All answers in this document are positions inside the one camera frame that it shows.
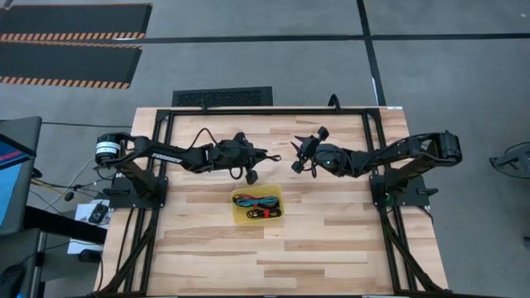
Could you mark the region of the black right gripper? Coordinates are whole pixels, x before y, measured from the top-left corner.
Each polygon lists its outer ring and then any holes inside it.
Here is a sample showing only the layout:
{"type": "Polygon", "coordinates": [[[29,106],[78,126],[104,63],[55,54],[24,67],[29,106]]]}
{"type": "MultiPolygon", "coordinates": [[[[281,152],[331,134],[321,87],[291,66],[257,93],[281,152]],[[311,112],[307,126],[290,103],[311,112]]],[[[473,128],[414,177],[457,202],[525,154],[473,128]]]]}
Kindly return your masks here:
{"type": "Polygon", "coordinates": [[[329,135],[330,133],[325,127],[320,127],[315,136],[295,136],[295,139],[301,144],[297,145],[291,142],[297,158],[291,168],[297,174],[309,171],[313,178],[317,177],[317,167],[321,167],[337,177],[358,177],[359,175],[354,169],[353,152],[333,144],[324,143],[329,135]]]}

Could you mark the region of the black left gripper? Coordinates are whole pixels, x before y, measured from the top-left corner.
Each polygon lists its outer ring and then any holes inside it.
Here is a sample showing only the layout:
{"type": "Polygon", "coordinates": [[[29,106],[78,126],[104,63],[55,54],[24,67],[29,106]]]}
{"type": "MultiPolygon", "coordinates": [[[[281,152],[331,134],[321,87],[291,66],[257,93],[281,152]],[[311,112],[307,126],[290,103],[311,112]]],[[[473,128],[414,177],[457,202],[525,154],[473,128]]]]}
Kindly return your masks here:
{"type": "Polygon", "coordinates": [[[258,180],[258,174],[253,167],[260,162],[272,161],[279,162],[280,155],[268,155],[266,150],[258,150],[249,142],[243,132],[237,132],[233,139],[222,140],[218,142],[212,149],[211,154],[211,170],[231,171],[233,168],[239,168],[239,176],[231,177],[238,180],[243,175],[243,170],[246,170],[245,179],[249,185],[253,185],[258,180]]]}

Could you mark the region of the yellow translucent plastic bin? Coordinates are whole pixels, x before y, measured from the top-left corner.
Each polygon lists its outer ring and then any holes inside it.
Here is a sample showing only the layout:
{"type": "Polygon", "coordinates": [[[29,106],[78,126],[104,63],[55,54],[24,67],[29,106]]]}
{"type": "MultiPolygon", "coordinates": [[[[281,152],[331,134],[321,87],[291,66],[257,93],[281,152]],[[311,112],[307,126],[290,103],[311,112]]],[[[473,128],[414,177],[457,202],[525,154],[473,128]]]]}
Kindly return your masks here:
{"type": "Polygon", "coordinates": [[[233,219],[237,225],[257,224],[284,216],[279,185],[260,185],[236,189],[231,194],[233,219]]]}

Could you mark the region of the black floor vent grille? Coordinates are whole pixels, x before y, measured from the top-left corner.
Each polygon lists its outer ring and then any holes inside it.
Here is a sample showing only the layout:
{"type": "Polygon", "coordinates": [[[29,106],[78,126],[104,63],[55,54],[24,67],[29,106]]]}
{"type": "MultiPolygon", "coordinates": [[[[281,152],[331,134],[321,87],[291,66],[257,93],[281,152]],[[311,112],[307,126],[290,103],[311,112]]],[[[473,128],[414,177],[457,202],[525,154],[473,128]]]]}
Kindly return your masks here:
{"type": "Polygon", "coordinates": [[[272,87],[194,89],[173,92],[172,107],[273,106],[272,87]]]}

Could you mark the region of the black handheld controller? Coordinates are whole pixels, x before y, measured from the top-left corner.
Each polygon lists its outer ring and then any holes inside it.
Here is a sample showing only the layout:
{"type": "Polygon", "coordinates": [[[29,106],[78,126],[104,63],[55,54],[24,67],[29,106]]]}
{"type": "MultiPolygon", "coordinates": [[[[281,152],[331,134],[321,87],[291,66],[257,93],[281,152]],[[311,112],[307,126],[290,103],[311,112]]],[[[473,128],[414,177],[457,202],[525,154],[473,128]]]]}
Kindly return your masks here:
{"type": "Polygon", "coordinates": [[[98,203],[94,206],[94,209],[88,217],[88,222],[91,224],[101,224],[106,215],[108,214],[109,207],[105,204],[98,203]]]}

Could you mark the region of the white paper sheet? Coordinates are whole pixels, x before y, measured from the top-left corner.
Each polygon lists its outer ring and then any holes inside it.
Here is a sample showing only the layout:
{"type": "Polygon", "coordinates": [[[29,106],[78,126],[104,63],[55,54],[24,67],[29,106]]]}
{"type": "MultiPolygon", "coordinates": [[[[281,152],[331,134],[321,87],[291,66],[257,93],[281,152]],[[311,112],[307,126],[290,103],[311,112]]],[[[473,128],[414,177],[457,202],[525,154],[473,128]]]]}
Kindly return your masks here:
{"type": "Polygon", "coordinates": [[[75,220],[83,222],[83,223],[86,223],[86,224],[91,224],[91,225],[94,225],[94,226],[107,228],[108,225],[109,225],[110,219],[112,217],[112,210],[110,208],[109,208],[108,214],[106,215],[106,217],[105,217],[105,219],[104,219],[104,221],[102,223],[93,224],[93,223],[89,223],[88,222],[88,217],[92,213],[92,211],[94,209],[94,206],[96,204],[98,204],[98,203],[105,204],[105,205],[107,205],[109,207],[109,202],[107,200],[104,200],[104,199],[95,199],[95,200],[92,200],[90,203],[87,203],[87,204],[79,204],[77,206],[77,209],[76,209],[76,212],[75,212],[75,220]]]}
{"type": "Polygon", "coordinates": [[[77,240],[71,238],[68,244],[67,253],[68,254],[80,254],[84,250],[93,250],[101,252],[103,250],[103,244],[90,243],[82,240],[77,240]]]}

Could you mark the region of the black hazard-striped floor mat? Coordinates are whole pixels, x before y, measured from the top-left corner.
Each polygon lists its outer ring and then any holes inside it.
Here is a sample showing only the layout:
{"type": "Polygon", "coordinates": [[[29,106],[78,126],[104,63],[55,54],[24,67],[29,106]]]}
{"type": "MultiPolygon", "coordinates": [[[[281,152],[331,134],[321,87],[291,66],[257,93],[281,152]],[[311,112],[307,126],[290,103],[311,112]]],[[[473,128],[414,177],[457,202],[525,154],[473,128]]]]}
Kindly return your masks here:
{"type": "Polygon", "coordinates": [[[0,84],[127,89],[141,54],[135,45],[0,41],[0,84]]]}
{"type": "Polygon", "coordinates": [[[0,41],[143,38],[151,13],[150,3],[0,7],[0,41]]]}

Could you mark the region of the monitor with blue screen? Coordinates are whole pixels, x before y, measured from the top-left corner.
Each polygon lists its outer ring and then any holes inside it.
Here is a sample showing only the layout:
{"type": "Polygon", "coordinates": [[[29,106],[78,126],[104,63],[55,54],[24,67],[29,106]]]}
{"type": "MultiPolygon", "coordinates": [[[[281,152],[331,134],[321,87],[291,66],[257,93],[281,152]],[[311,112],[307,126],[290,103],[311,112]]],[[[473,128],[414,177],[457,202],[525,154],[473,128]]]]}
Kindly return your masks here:
{"type": "MultiPolygon", "coordinates": [[[[0,134],[36,152],[41,123],[42,118],[39,116],[1,121],[0,134]]],[[[14,174],[14,183],[12,190],[7,192],[9,202],[0,220],[0,235],[2,236],[22,229],[33,166],[34,160],[28,160],[7,169],[14,174]]]]}

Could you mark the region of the black computer mouse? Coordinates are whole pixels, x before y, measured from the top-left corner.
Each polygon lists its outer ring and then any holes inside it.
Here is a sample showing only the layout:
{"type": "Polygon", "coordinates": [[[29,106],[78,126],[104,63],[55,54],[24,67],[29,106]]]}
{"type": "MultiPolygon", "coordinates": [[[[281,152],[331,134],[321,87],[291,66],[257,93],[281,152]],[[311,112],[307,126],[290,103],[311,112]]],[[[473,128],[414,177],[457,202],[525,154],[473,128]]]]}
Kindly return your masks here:
{"type": "Polygon", "coordinates": [[[22,298],[22,283],[26,269],[21,264],[11,265],[0,274],[0,298],[22,298]]]}

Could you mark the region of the black aluminium table frame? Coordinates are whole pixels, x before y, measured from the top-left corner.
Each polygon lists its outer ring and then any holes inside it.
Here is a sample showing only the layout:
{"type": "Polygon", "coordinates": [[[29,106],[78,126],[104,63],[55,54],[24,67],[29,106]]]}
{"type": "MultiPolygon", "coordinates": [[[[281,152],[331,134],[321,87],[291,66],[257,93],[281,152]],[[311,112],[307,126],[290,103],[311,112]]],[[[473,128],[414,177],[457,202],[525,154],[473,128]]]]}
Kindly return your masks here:
{"type": "Polygon", "coordinates": [[[317,167],[297,174],[291,142],[325,127],[326,143],[374,151],[407,132],[403,114],[390,108],[253,107],[140,108],[134,137],[175,147],[201,147],[243,132],[256,148],[280,155],[253,169],[249,185],[239,169],[194,174],[147,157],[136,164],[168,179],[159,209],[113,209],[100,281],[94,298],[386,294],[407,298],[447,295],[411,251],[426,251],[428,266],[442,272],[435,235],[418,206],[379,208],[369,179],[409,160],[380,166],[359,178],[337,177],[317,167]],[[236,189],[279,185],[280,219],[237,225],[231,194],[236,189]]]}

